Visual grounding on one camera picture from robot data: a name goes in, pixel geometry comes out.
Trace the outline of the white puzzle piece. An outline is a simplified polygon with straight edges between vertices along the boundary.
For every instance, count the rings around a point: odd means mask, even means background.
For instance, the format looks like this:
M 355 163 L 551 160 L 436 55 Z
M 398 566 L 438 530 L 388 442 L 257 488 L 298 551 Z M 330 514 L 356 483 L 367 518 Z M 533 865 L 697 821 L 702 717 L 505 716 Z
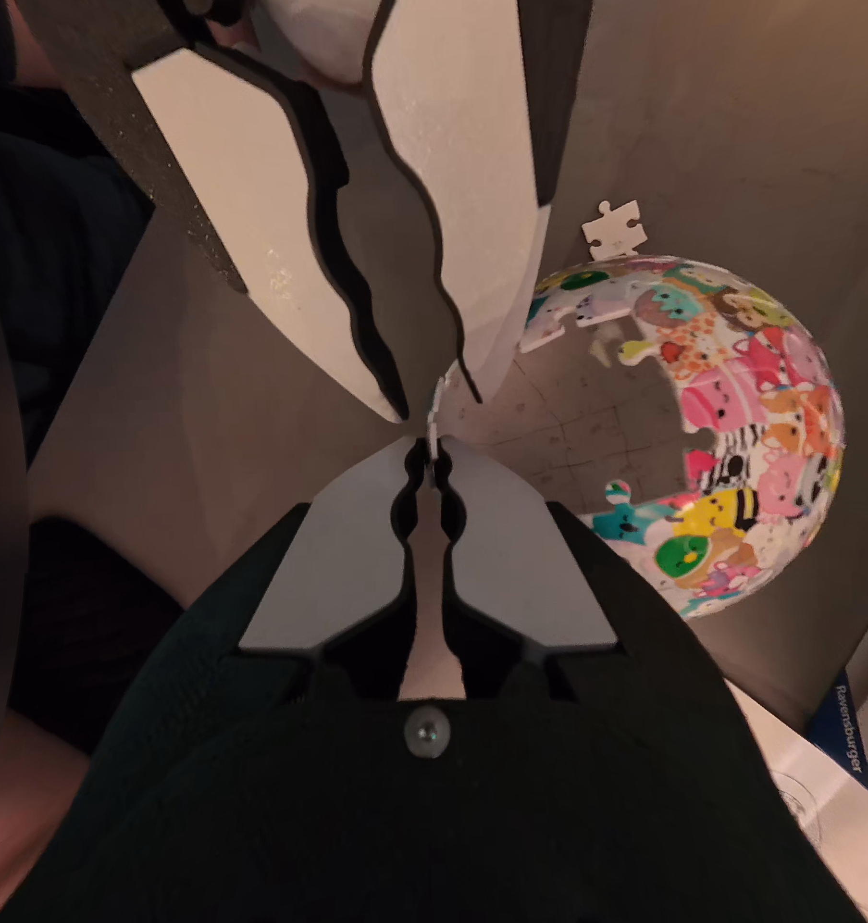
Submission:
M 648 240 L 639 202 L 630 200 L 614 208 L 608 200 L 603 200 L 597 210 L 597 218 L 582 224 L 591 260 L 601 262 L 637 255 L 637 248 Z
M 469 401 L 473 398 L 459 364 L 454 363 L 441 375 L 434 388 L 426 421 L 426 479 L 430 489 L 436 488 L 436 462 L 440 439 L 453 433 L 461 422 Z

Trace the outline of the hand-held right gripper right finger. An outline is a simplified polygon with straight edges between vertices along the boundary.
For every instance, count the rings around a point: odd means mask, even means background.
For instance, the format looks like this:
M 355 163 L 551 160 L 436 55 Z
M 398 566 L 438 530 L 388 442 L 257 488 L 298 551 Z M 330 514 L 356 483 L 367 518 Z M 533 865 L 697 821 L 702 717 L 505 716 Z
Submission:
M 547 502 L 520 475 L 442 437 L 433 473 L 448 538 L 442 624 L 466 698 L 497 698 L 515 668 L 614 650 L 617 635 Z

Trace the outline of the colourful partly built puzzle ball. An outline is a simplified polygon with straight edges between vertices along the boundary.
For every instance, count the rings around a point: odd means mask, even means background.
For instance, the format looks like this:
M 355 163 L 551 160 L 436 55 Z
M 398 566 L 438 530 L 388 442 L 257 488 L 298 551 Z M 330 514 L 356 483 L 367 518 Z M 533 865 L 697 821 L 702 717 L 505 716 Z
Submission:
M 755 284 L 673 256 L 538 283 L 496 394 L 478 402 L 452 372 L 437 423 L 581 518 L 686 618 L 809 547 L 845 447 L 809 331 Z

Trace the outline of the puzzle box with ball picture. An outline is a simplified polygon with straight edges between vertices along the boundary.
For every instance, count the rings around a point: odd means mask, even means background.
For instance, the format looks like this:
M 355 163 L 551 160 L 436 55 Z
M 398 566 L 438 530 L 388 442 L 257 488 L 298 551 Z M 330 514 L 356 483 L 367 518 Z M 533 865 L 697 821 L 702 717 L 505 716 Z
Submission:
M 807 738 L 868 791 L 868 630 L 812 717 Z

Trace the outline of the person's left hand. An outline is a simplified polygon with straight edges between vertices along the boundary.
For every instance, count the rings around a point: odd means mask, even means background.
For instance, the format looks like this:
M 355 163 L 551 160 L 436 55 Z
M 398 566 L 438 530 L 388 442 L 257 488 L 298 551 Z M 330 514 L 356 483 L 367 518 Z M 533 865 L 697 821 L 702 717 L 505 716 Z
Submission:
M 301 79 L 317 89 L 329 89 L 356 96 L 362 93 L 360 82 L 344 83 L 333 75 L 325 74 L 300 54 L 284 37 L 281 37 L 283 53 L 280 63 L 286 64 L 287 67 L 283 68 L 277 66 L 276 63 L 272 63 L 273 58 L 263 51 L 258 31 L 250 13 L 247 11 L 244 11 L 242 16 L 230 25 L 223 24 L 219 20 L 212 18 L 205 18 L 205 23 L 212 39 L 221 47 L 234 49 L 261 63 L 268 63 L 275 69 L 283 71 L 284 74 Z

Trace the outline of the white instruction leaflet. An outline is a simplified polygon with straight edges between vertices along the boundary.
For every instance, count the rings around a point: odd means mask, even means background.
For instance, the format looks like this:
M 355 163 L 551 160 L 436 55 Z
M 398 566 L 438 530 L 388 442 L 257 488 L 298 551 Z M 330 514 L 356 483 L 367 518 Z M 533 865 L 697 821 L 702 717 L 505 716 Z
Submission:
M 791 815 L 868 921 L 868 791 L 740 688 L 728 688 Z

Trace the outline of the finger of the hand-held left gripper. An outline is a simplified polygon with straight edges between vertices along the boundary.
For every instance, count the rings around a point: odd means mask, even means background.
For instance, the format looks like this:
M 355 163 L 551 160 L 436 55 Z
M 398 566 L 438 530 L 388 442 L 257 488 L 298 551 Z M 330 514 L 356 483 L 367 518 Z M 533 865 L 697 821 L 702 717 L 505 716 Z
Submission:
M 384 2 L 367 69 L 396 162 L 433 219 L 458 359 L 490 401 L 526 322 L 550 214 L 538 203 L 519 5 Z
M 341 234 L 349 170 L 318 92 L 210 45 L 174 50 L 131 77 L 249 299 L 341 387 L 405 421 L 371 286 Z

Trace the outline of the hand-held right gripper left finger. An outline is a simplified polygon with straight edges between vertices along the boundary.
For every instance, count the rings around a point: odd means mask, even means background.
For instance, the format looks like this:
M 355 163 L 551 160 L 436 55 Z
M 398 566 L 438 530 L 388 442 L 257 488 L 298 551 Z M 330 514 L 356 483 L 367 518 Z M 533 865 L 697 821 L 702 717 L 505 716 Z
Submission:
M 402 437 L 316 494 L 239 650 L 335 667 L 359 698 L 397 699 L 417 631 L 408 538 L 425 473 L 426 441 Z

